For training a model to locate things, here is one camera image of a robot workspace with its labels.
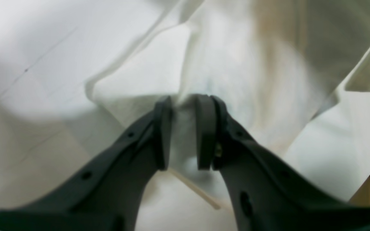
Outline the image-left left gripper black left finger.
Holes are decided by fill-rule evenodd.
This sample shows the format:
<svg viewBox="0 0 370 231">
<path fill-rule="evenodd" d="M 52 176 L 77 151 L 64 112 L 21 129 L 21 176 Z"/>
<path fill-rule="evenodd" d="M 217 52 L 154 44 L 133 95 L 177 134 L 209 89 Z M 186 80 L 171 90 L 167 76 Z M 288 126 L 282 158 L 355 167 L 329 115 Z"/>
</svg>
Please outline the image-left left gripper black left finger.
<svg viewBox="0 0 370 231">
<path fill-rule="evenodd" d="M 0 231 L 133 231 L 148 182 L 168 168 L 171 115 L 164 96 L 52 192 L 0 210 Z"/>
</svg>

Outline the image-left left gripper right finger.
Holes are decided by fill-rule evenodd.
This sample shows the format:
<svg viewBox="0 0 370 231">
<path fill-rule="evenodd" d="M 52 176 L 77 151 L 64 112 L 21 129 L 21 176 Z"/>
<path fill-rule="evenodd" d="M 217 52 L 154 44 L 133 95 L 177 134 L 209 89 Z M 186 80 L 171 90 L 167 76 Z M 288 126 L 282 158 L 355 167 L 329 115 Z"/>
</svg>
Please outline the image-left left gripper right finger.
<svg viewBox="0 0 370 231">
<path fill-rule="evenodd" d="M 240 231 L 370 231 L 370 207 L 318 189 L 257 143 L 216 96 L 196 95 L 197 166 L 220 172 Z"/>
</svg>

